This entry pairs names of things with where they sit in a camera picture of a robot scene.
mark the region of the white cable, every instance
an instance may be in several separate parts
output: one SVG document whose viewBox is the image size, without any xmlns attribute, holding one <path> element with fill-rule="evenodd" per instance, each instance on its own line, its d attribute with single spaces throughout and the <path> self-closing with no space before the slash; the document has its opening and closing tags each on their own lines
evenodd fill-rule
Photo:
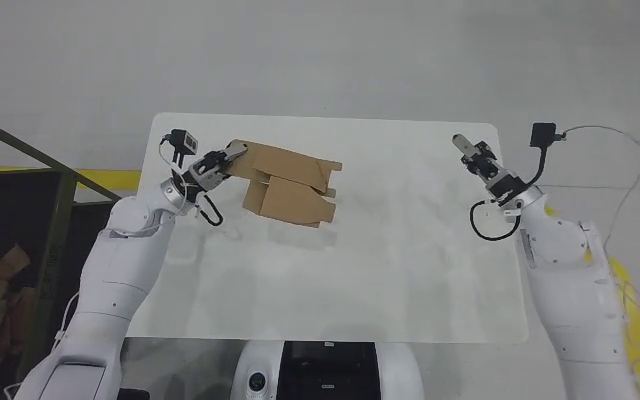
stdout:
<svg viewBox="0 0 640 400">
<path fill-rule="evenodd" d="M 584 129 L 584 128 L 599 128 L 599 129 L 605 129 L 605 130 L 609 130 L 609 131 L 613 131 L 613 132 L 618 132 L 618 133 L 622 134 L 624 137 L 626 137 L 627 139 L 631 140 L 633 143 L 635 143 L 636 146 L 640 147 L 640 139 L 635 138 L 632 134 L 630 134 L 628 132 L 625 132 L 625 131 L 621 131 L 621 130 L 616 129 L 616 128 L 612 128 L 610 126 L 604 126 L 604 125 L 578 125 L 578 126 L 574 126 L 573 128 L 569 128 L 569 129 L 564 130 L 561 133 L 561 136 L 562 137 L 566 137 L 567 133 L 569 133 L 571 131 L 578 130 L 578 129 Z M 613 233 L 613 228 L 614 228 L 614 226 L 616 224 L 616 221 L 618 219 L 618 214 L 620 214 L 620 210 L 622 210 L 622 207 L 624 206 L 624 203 L 627 201 L 627 198 L 636 189 L 636 187 L 638 187 L 639 183 L 640 183 L 640 174 L 638 174 L 638 177 L 636 178 L 636 181 L 629 188 L 629 190 L 627 190 L 627 192 L 624 194 L 624 197 L 622 198 L 622 200 L 620 200 L 620 203 L 618 203 L 618 207 L 616 208 L 616 211 L 613 214 L 613 221 L 611 222 L 611 227 L 609 228 L 609 232 L 607 233 L 607 236 L 604 239 L 603 247 L 604 247 L 605 251 L 607 250 L 607 245 L 609 244 L 609 239 L 611 239 L 611 234 Z"/>
<path fill-rule="evenodd" d="M 150 231 L 150 230 L 159 228 L 159 227 L 161 227 L 163 225 L 166 225 L 169 222 L 173 221 L 176 218 L 176 216 L 180 215 L 182 210 L 184 210 L 184 207 L 187 205 L 187 188 L 188 187 L 197 187 L 197 185 L 187 183 L 184 180 L 184 177 L 182 176 L 182 172 L 180 172 L 180 170 L 175 168 L 173 166 L 173 163 L 165 158 L 165 156 L 162 154 L 162 142 L 160 142 L 158 144 L 158 154 L 160 155 L 160 158 L 162 158 L 162 161 L 164 161 L 169 166 L 169 168 L 171 168 L 171 170 L 174 171 L 176 173 L 176 175 L 178 175 L 180 177 L 180 180 L 182 181 L 182 185 L 184 187 L 184 195 L 182 196 L 182 204 L 178 208 L 178 211 L 174 215 L 170 216 L 166 221 L 159 222 L 159 223 L 157 223 L 155 225 L 152 225 L 152 226 L 150 226 L 148 228 L 140 229 L 139 231 L 126 232 L 126 231 L 121 231 L 121 230 L 118 230 L 118 229 L 112 229 L 113 231 L 118 232 L 121 235 L 128 236 L 128 235 L 134 235 L 134 234 L 138 234 L 138 233 L 141 233 L 141 232 L 146 232 L 146 231 Z"/>
<path fill-rule="evenodd" d="M 77 292 L 67 302 L 67 307 L 64 309 L 64 315 L 62 316 L 62 323 L 60 324 L 60 329 L 58 330 L 58 332 L 56 332 L 56 336 L 54 338 L 53 347 L 51 347 L 51 351 L 53 351 L 56 347 L 58 347 L 58 344 L 60 344 L 60 341 L 64 337 L 64 332 L 65 332 L 64 325 L 67 322 L 69 309 L 71 308 L 71 304 L 73 303 L 73 300 L 77 299 L 79 295 L 80 295 L 80 292 Z"/>
<path fill-rule="evenodd" d="M 4 388 L 4 397 L 6 397 L 7 400 L 13 400 L 13 396 L 11 396 L 11 389 L 13 389 L 14 387 L 19 387 L 20 385 L 22 385 L 22 382 L 14 383 L 13 385 L 9 385 L 9 386 L 5 387 Z"/>
</svg>

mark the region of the cardboard pile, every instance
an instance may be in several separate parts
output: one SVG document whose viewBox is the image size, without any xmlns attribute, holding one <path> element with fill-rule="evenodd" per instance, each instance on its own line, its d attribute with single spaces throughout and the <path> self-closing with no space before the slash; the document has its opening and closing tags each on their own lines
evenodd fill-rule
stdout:
<svg viewBox="0 0 640 400">
<path fill-rule="evenodd" d="M 20 353 L 27 340 L 36 289 L 24 287 L 11 292 L 9 280 L 30 262 L 18 245 L 0 258 L 0 361 L 7 353 Z"/>
<path fill-rule="evenodd" d="M 336 205 L 323 197 L 335 197 L 329 188 L 332 171 L 342 164 L 264 144 L 244 143 L 247 152 L 236 159 L 227 173 L 249 179 L 242 206 L 263 217 L 317 228 L 333 221 Z"/>
</svg>

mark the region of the black cable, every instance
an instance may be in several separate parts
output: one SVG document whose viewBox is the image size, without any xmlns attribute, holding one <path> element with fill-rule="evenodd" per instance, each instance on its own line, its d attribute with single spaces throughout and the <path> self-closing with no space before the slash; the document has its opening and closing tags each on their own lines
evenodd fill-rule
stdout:
<svg viewBox="0 0 640 400">
<path fill-rule="evenodd" d="M 536 175 L 533 177 L 533 179 L 531 179 L 529 182 L 526 183 L 525 190 L 533 186 L 533 184 L 536 183 L 538 179 L 540 179 L 540 177 L 542 176 L 542 173 L 544 172 L 544 164 L 547 160 L 547 149 L 548 147 L 542 147 L 540 149 L 540 161 L 538 161 L 538 172 L 536 172 Z"/>
<path fill-rule="evenodd" d="M 222 225 L 222 223 L 224 222 L 224 218 L 222 218 L 222 214 L 220 214 L 220 211 L 218 211 L 218 208 L 216 207 L 215 204 L 213 204 L 213 201 L 211 201 L 211 199 L 209 198 L 208 195 L 204 195 L 204 199 L 207 200 L 207 203 L 209 203 L 209 205 L 211 206 L 211 208 L 213 209 L 213 212 L 216 213 L 216 216 L 218 217 L 218 221 L 217 222 L 213 222 L 211 220 L 211 218 L 209 218 L 209 216 L 207 215 L 206 212 L 200 210 L 200 215 L 202 215 L 202 217 L 204 219 L 207 220 L 207 222 L 211 225 L 211 226 L 220 226 Z"/>
<path fill-rule="evenodd" d="M 476 227 L 476 223 L 475 223 L 475 220 L 474 220 L 474 217 L 473 217 L 473 215 L 474 215 L 473 213 L 476 210 L 476 208 L 478 208 L 479 206 L 481 206 L 483 204 L 493 204 L 495 202 L 496 202 L 496 200 L 494 200 L 494 199 L 491 199 L 491 200 L 480 200 L 479 202 L 477 202 L 474 205 L 472 205 L 471 208 L 469 209 L 469 222 L 471 222 L 471 228 L 473 228 L 473 231 L 476 233 L 476 235 L 478 235 L 479 238 L 487 240 L 489 242 L 497 242 L 499 240 L 506 239 L 509 236 L 511 236 L 514 233 L 516 233 L 516 231 L 520 227 L 520 216 L 518 215 L 516 217 L 516 222 L 513 225 L 513 228 L 511 228 L 511 230 L 509 232 L 505 233 L 502 236 L 491 237 L 491 236 L 485 236 L 482 233 L 480 233 L 480 231 L 478 230 L 478 227 Z"/>
</svg>

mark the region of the black panel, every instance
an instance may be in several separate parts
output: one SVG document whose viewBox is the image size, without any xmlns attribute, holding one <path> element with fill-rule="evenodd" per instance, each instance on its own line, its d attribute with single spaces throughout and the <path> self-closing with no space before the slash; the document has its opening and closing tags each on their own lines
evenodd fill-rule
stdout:
<svg viewBox="0 0 640 400">
<path fill-rule="evenodd" d="M 11 279 L 11 288 L 37 286 L 60 177 L 53 171 L 0 174 L 0 255 L 17 243 L 31 259 Z"/>
<path fill-rule="evenodd" d="M 277 400 L 379 400 L 375 344 L 285 342 Z"/>
</svg>

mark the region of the cardboard box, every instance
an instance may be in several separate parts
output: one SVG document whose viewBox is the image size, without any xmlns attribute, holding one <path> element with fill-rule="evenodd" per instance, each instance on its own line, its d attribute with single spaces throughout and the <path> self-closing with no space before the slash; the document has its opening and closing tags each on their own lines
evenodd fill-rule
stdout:
<svg viewBox="0 0 640 400">
<path fill-rule="evenodd" d="M 31 260 L 29 256 L 18 246 L 13 246 L 7 254 L 0 258 L 0 280 L 9 280 L 15 274 L 25 268 Z"/>
<path fill-rule="evenodd" d="M 332 171 L 342 164 L 264 144 L 235 140 L 247 145 L 227 173 L 249 179 L 242 206 L 263 217 L 317 228 L 333 221 L 336 206 L 323 199 L 335 197 L 329 188 Z"/>
</svg>

